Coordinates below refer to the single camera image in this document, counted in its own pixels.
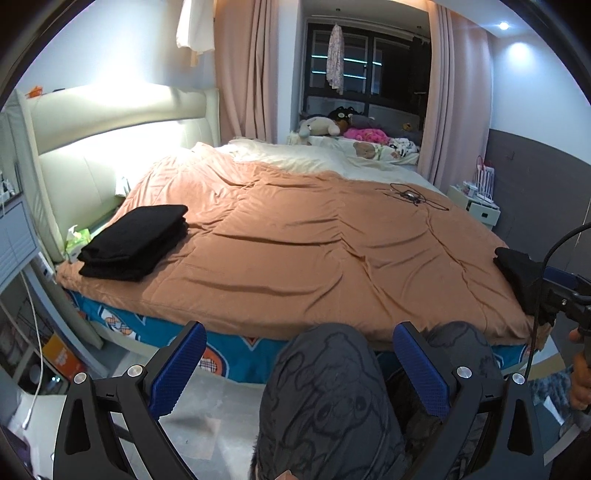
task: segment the cartoon print pants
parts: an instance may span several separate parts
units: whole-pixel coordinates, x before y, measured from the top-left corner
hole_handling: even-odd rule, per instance
[[[478,330],[453,322],[426,333],[452,365],[501,378]],[[448,479],[463,475],[484,427],[478,416]],[[298,480],[401,478],[441,425],[429,416],[403,371],[388,381],[354,328],[325,324],[280,352],[262,396],[254,465],[258,480],[291,470]]]

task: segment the pink plush toy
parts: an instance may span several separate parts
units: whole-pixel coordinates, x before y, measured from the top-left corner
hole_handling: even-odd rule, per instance
[[[343,136],[351,140],[379,143],[380,145],[388,145],[390,141],[388,136],[378,128],[349,128]]]

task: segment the pink curtain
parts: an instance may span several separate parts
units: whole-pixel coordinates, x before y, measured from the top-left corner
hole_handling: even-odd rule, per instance
[[[471,180],[491,123],[492,63],[487,32],[427,2],[431,78],[418,172],[443,193]]]
[[[275,141],[277,0],[217,0],[215,57],[222,142]]]

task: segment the metal screw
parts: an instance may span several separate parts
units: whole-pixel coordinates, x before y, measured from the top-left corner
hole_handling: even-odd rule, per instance
[[[133,365],[127,369],[127,374],[130,377],[137,377],[138,375],[141,375],[143,370],[144,367],[142,367],[141,365]]]
[[[470,378],[472,376],[472,370],[468,367],[457,367],[456,372],[462,378]]]
[[[521,374],[513,374],[511,378],[513,379],[513,382],[518,385],[523,385],[525,383],[525,377]]]
[[[74,377],[74,383],[76,384],[81,384],[84,380],[86,380],[86,374],[84,372],[80,372]]]

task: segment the window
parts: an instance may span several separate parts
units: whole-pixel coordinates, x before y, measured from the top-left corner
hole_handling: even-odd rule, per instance
[[[339,95],[326,82],[326,59],[332,25],[309,24],[303,110],[328,114],[339,106],[382,120],[422,128],[427,106],[431,47],[358,28],[343,28],[344,88]]]

